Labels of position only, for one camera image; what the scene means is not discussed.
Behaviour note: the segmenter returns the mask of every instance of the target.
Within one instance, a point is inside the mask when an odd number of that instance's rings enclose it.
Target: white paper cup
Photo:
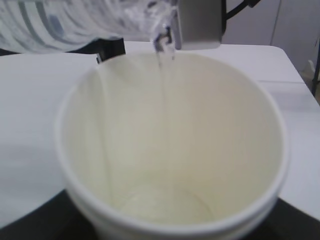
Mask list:
[[[154,54],[108,60],[59,110],[66,189],[101,239],[239,239],[277,200],[288,141],[269,94],[211,58],[174,64],[161,80]]]

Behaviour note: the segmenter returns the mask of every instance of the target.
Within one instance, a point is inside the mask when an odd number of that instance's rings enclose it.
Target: white table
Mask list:
[[[147,42],[125,45],[127,53],[153,50]],[[280,197],[320,220],[320,107],[285,52],[255,45],[194,52],[231,64],[273,95],[291,141]],[[53,142],[55,114],[77,78],[95,65],[95,55],[72,53],[0,57],[0,227],[64,188]]]

